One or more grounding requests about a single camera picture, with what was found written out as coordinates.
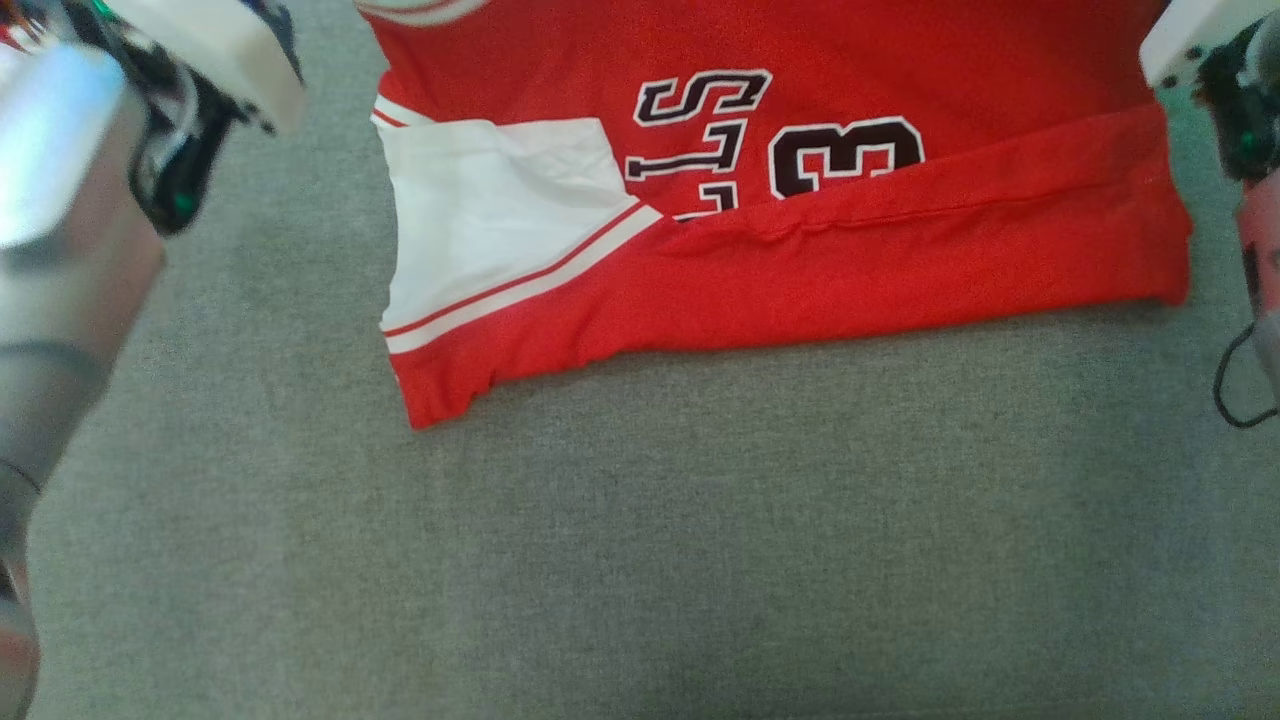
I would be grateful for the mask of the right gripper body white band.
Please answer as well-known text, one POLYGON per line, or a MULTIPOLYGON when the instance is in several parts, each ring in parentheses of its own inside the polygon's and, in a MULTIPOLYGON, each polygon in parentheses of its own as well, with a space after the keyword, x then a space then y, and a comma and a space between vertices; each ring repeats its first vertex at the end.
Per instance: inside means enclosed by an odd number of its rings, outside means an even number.
POLYGON ((1228 178, 1261 183, 1277 173, 1276 1, 1169 1, 1140 44, 1140 67, 1152 88, 1190 90, 1228 178))

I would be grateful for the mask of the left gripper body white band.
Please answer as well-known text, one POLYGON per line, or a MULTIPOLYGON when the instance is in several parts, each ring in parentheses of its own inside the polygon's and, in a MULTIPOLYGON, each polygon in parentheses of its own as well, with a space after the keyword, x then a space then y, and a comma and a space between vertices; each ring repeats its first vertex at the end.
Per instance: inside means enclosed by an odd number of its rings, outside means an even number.
POLYGON ((143 106, 131 191, 160 234, 200 214, 236 124, 294 133, 306 83, 279 1, 64 1, 68 38, 102 50, 143 106))

